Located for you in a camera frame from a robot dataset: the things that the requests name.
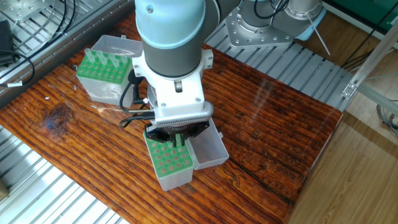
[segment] clear plastic lid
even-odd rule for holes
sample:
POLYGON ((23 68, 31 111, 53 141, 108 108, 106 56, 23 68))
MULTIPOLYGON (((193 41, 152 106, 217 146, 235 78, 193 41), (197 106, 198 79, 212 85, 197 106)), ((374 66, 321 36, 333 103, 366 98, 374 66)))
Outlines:
POLYGON ((142 42, 126 39, 124 36, 120 38, 103 35, 91 50, 125 55, 129 58, 140 57, 142 54, 142 42))
POLYGON ((218 133, 212 119, 209 123, 210 126, 204 132, 185 141, 195 170, 220 165, 229 158, 221 140, 222 135, 218 133))

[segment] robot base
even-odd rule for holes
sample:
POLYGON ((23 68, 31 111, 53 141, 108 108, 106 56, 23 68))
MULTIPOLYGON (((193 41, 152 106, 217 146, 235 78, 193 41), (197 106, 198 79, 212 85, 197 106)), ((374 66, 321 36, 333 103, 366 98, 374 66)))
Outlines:
POLYGON ((232 47, 248 49, 289 45, 293 37, 272 26, 253 27, 242 19, 238 9, 234 9, 225 19, 228 38, 232 47))

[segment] white plastic container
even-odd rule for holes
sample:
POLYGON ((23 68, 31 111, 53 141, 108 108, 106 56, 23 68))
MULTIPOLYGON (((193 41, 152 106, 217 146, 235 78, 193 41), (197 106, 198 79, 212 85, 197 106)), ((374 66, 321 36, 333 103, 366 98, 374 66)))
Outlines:
MULTIPOLYGON (((132 69, 131 59, 132 57, 139 57, 142 54, 142 43, 135 40, 129 40, 126 38, 120 37, 112 37, 108 35, 103 35, 99 41, 93 46, 91 49, 93 55, 95 56, 96 62, 98 63, 97 66, 99 67, 98 73, 101 72, 102 68, 105 69, 113 69, 114 63, 111 61, 109 54, 114 54, 118 58, 118 63, 120 66, 126 65, 128 63, 128 70, 124 71, 123 74, 116 74, 122 75, 123 80, 118 80, 121 82, 110 82, 109 80, 105 80, 102 78, 93 78, 88 76, 89 72, 93 72, 92 70, 84 71, 85 68, 79 67, 78 69, 78 79, 85 88, 86 92, 89 94, 90 98, 93 101, 97 101, 100 103, 109 103, 112 105, 119 105, 120 97, 127 87, 128 81, 128 73, 132 69), (102 51, 103 54, 106 56, 108 63, 106 65, 102 65, 99 63, 100 59, 97 56, 97 52, 102 51)), ((87 57, 83 59, 81 65, 84 64, 88 60, 87 57)), ((130 89, 128 90, 126 96, 123 100, 124 107, 130 107, 132 105, 132 88, 131 85, 130 89)))
MULTIPOLYGON (((152 160, 152 164, 155 167, 156 177, 159 180, 160 186, 164 191, 168 191, 170 189, 179 187, 181 185, 187 184, 192 181, 193 170, 200 170, 207 167, 213 167, 224 163, 228 158, 229 154, 224 147, 224 144, 221 140, 220 134, 217 132, 216 126, 212 119, 209 120, 210 126, 204 130, 201 134, 193 139, 187 139, 185 144, 187 146, 187 153, 189 153, 190 158, 192 160, 192 165, 187 167, 184 170, 179 172, 167 175, 165 177, 161 177, 161 170, 156 168, 158 162, 162 159, 156 158, 156 155, 153 152, 153 148, 149 149, 148 144, 156 144, 154 141, 145 138, 146 144, 149 150, 150 159, 152 160)), ((180 150, 182 147, 172 148, 172 143, 169 143, 170 146, 165 150, 180 150)))
POLYGON ((145 133, 144 139, 156 177, 164 191, 192 181, 193 161, 186 147, 173 147, 171 142, 161 144, 147 139, 145 133))
POLYGON ((195 138, 185 141, 193 161, 193 168, 200 170, 223 164, 229 154, 221 140, 213 119, 209 120, 210 126, 195 138))

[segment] metal bracket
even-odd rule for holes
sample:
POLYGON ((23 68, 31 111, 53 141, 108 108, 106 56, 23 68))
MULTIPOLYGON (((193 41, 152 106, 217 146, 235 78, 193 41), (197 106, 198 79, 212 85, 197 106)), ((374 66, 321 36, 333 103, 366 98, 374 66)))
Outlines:
POLYGON ((341 96, 345 98, 351 98, 357 89, 358 86, 356 84, 349 83, 347 87, 344 89, 343 94, 341 96))
POLYGON ((380 44, 373 50, 368 59, 363 63, 361 68, 357 71, 355 76, 351 79, 347 87, 342 92, 341 96, 345 98, 351 98, 351 85, 354 85, 355 90, 361 85, 366 77, 374 70, 376 65, 383 59, 387 52, 394 46, 398 40, 398 23, 395 23, 390 31, 380 41, 380 44))
POLYGON ((293 37, 272 26, 254 27, 242 18, 240 10, 234 9, 226 18, 228 37, 233 47, 247 49, 289 45, 293 37))

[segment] black cable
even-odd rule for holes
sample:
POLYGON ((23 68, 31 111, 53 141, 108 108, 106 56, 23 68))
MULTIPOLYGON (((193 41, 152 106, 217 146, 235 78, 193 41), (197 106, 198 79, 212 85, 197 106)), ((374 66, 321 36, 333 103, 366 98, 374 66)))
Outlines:
MULTIPOLYGON (((67 8, 67 1, 64 1, 64 5, 65 5, 65 10, 67 8)), ((43 51, 45 48, 47 48, 52 42, 55 42, 56 40, 58 40, 59 38, 61 38, 61 36, 70 28, 72 21, 75 18, 75 14, 76 14, 76 0, 73 0, 73 12, 72 12, 72 16, 70 18, 70 21, 68 23, 68 25, 66 26, 66 28, 63 30, 63 32, 58 35, 55 39, 48 41, 45 45, 43 45, 43 47, 41 49, 39 49, 38 51, 36 51, 35 53, 33 53, 31 56, 28 57, 28 59, 32 59, 33 57, 35 57, 39 52, 43 51)), ((67 16, 66 11, 64 11, 62 19, 63 21, 65 21, 65 18, 67 16)), ((60 28, 62 27, 63 21, 61 21, 60 25, 57 28, 57 31, 55 31, 54 35, 60 30, 60 28)), ((14 66, 12 69, 8 70, 5 74, 3 74, 0 79, 4 78, 6 75, 10 74, 11 72, 13 72, 16 68, 18 68, 19 66, 21 66, 23 63, 25 63, 25 61, 28 61, 31 65, 33 65, 33 63, 31 63, 30 60, 26 60, 25 56, 23 56, 23 58, 25 59, 24 61, 20 62, 18 65, 14 66)))
POLYGON ((124 112, 127 112, 127 113, 129 112, 129 110, 123 106, 123 100, 124 100, 124 97, 126 96, 127 91, 129 91, 130 86, 131 86, 131 82, 129 82, 129 84, 127 84, 127 86, 124 89, 122 95, 120 96, 120 101, 119 101, 120 109, 123 110, 124 112))
MULTIPOLYGON (((274 9, 274 12, 277 12, 277 11, 279 10, 281 4, 282 4, 282 0, 280 0, 280 1, 278 2, 278 4, 276 5, 276 8, 274 9)), ((274 19, 275 19, 275 16, 272 16, 272 17, 271 17, 271 22, 270 22, 270 24, 269 24, 270 26, 273 26, 273 25, 274 25, 274 19)))
MULTIPOLYGON (((398 6, 398 2, 397 2, 393 7, 391 7, 391 9, 387 12, 387 14, 384 15, 384 17, 376 24, 376 27, 379 27, 379 26, 384 22, 384 20, 386 20, 387 16, 388 16, 392 11, 394 11, 394 9, 395 9, 397 6, 398 6)), ((348 63, 348 61, 350 61, 350 60, 354 57, 354 55, 356 55, 356 53, 358 53, 358 51, 359 51, 360 48, 366 43, 366 41, 368 41, 368 40, 371 38, 371 36, 373 35, 374 31, 376 31, 376 28, 374 28, 374 29, 368 34, 368 36, 367 36, 367 37, 362 41, 362 43, 355 49, 355 51, 347 58, 347 60, 343 63, 343 65, 342 65, 341 67, 346 66, 346 64, 348 63)))
MULTIPOLYGON (((21 54, 21 53, 14 52, 14 51, 11 51, 11 50, 0 50, 0 52, 5 52, 5 53, 10 53, 10 54, 18 55, 18 56, 24 58, 26 61, 28 61, 28 62, 30 63, 30 66, 32 67, 32 74, 30 75, 30 77, 28 78, 28 80, 22 82, 22 85, 25 85, 26 83, 29 83, 29 82, 33 79, 33 77, 35 76, 35 65, 33 64, 33 62, 32 62, 28 57, 26 57, 25 55, 23 55, 23 54, 21 54)), ((0 86, 1 86, 1 87, 8 87, 8 84, 3 84, 3 83, 2 83, 2 84, 0 84, 0 86)))
MULTIPOLYGON (((143 109, 145 107, 145 105, 141 105, 141 107, 139 108, 140 110, 143 109)), ((138 115, 138 114, 133 114, 130 118, 126 118, 123 119, 122 121, 120 121, 119 123, 119 128, 124 129, 127 126, 129 126, 129 124, 131 123, 131 121, 137 120, 137 119, 145 119, 144 115, 138 115)))
POLYGON ((55 30, 55 32, 54 32, 53 36, 51 37, 51 39, 53 39, 55 37, 55 34, 61 30, 62 25, 65 22, 65 19, 67 18, 67 12, 68 12, 67 10, 68 10, 67 0, 63 0, 63 16, 62 16, 60 24, 57 27, 57 30, 55 30))
POLYGON ((273 5, 272 0, 269 0, 269 3, 271 4, 271 7, 272 7, 274 10, 276 10, 275 6, 273 5))
POLYGON ((349 64, 345 65, 342 68, 346 69, 346 70, 351 70, 352 68, 356 68, 356 67, 360 66, 362 63, 364 63, 366 61, 366 59, 370 56, 372 51, 373 50, 371 50, 370 52, 367 52, 359 57, 352 59, 349 64))
POLYGON ((269 16, 260 16, 260 15, 258 14, 258 12, 257 12, 257 3, 258 3, 258 1, 259 1, 259 0, 256 0, 256 1, 254 2, 254 14, 255 14, 259 19, 270 19, 270 18, 276 16, 276 14, 278 14, 278 13, 281 12, 281 11, 283 11, 283 8, 285 8, 285 7, 287 6, 287 4, 289 3, 289 0, 285 0, 285 2, 284 2, 283 4, 280 5, 280 9, 277 8, 277 10, 276 10, 274 13, 272 13, 271 15, 269 15, 269 16))

